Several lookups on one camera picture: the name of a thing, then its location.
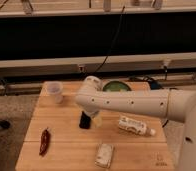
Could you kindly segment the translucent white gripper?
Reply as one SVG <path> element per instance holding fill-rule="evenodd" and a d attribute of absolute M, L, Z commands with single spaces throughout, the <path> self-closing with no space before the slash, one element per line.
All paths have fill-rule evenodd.
<path fill-rule="evenodd" d="M 94 107 L 82 107 L 83 112 L 90 118 L 92 118 L 92 126 L 99 128 L 102 126 L 102 117 L 99 114 L 99 109 Z"/>

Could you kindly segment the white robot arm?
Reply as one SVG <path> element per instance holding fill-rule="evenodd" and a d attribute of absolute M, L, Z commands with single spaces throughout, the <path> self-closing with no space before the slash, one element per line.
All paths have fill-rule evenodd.
<path fill-rule="evenodd" d="M 101 109 L 167 118 L 185 124 L 176 171 L 196 171 L 196 90 L 138 90 L 104 92 L 102 81 L 88 76 L 75 96 L 91 118 Z"/>

